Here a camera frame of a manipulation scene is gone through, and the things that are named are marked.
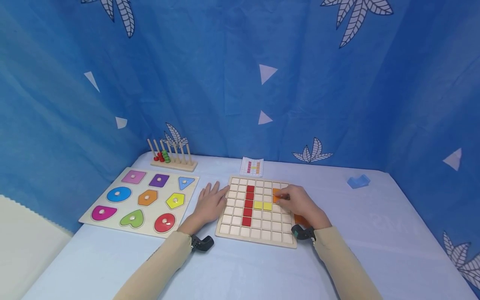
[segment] blue triangle puzzle piece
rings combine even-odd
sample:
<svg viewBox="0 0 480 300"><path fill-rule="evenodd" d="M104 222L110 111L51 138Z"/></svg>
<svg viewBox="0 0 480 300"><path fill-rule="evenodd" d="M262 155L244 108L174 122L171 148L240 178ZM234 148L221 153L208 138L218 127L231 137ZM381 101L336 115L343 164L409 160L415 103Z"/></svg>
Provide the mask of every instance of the blue triangle puzzle piece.
<svg viewBox="0 0 480 300"><path fill-rule="evenodd" d="M188 177L179 177L179 187L180 191L185 190L187 186L189 186L192 182L195 181L195 178L188 178Z"/></svg>

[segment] blue toy block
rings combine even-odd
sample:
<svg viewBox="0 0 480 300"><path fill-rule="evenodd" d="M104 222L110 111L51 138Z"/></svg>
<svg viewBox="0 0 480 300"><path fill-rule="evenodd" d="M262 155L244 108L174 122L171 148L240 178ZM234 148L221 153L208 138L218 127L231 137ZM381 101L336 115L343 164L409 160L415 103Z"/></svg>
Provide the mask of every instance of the blue toy block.
<svg viewBox="0 0 480 300"><path fill-rule="evenodd" d="M362 176L358 178L350 177L347 183L351 188L358 189L367 186L370 183L370 179L367 177L367 175L362 174Z"/></svg>

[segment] table surface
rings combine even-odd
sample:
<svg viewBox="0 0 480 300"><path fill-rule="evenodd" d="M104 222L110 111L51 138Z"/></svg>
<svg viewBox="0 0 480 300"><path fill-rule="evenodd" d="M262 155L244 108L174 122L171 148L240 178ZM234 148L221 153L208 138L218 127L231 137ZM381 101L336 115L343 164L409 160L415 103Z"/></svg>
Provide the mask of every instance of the table surface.
<svg viewBox="0 0 480 300"><path fill-rule="evenodd" d="M133 168L160 170L143 154ZM190 215L203 186L228 183L241 159L194 156L200 182L185 213ZM351 189L350 177L366 174L370 185ZM264 163L265 179L302 185L323 208L386 300L477 300L442 247L395 181L374 170ZM210 235L208 253L193 253L173 276L161 299L337 299L312 242L297 249ZM24 296L24 300L109 300L164 239L83 225Z"/></svg>

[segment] hand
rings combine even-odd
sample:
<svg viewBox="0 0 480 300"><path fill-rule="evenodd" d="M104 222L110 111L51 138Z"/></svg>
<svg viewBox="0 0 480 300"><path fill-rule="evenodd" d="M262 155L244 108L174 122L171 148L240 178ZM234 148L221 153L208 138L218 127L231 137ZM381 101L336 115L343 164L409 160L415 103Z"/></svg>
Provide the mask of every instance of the hand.
<svg viewBox="0 0 480 300"><path fill-rule="evenodd" d="M191 236L197 233L205 224L218 219L227 204L225 195L230 189L230 186L227 185L223 189L218 190L219 186L220 182L217 181L212 190L210 190L212 187L211 183L202 189L193 214L185 219L177 231Z"/></svg>
<svg viewBox="0 0 480 300"><path fill-rule="evenodd" d="M288 208L296 215L303 216L313 229L332 226L326 213L313 202L303 187L290 184L275 193L275 196L281 198L277 201L278 205Z"/></svg>

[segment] white triangle pattern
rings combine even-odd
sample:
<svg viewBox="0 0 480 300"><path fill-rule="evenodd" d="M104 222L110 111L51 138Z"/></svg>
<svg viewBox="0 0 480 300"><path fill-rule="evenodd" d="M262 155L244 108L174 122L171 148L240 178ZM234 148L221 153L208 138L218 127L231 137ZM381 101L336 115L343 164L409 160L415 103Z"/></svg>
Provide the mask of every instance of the white triangle pattern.
<svg viewBox="0 0 480 300"><path fill-rule="evenodd" d="M100 93L100 90L98 89L98 85L96 85L95 77L93 77L92 71L89 71L87 73L84 73L85 77L88 78L88 81L96 88L96 90Z"/></svg>
<svg viewBox="0 0 480 300"><path fill-rule="evenodd" d="M119 118L119 117L115 117L115 121L117 121L117 128L118 129L122 129L125 126L127 126L127 122L128 122L127 119Z"/></svg>
<svg viewBox="0 0 480 300"><path fill-rule="evenodd" d="M460 160L462 158L462 148L459 148L452 154L450 154L446 159L444 159L444 163L451 166L455 171L458 171L460 168Z"/></svg>
<svg viewBox="0 0 480 300"><path fill-rule="evenodd" d="M262 84L264 84L278 69L273 67L259 65L260 66L260 77L262 79Z"/></svg>
<svg viewBox="0 0 480 300"><path fill-rule="evenodd" d="M267 116L262 110L260 110L260 117L258 118L258 125L267 124L273 122L273 120Z"/></svg>

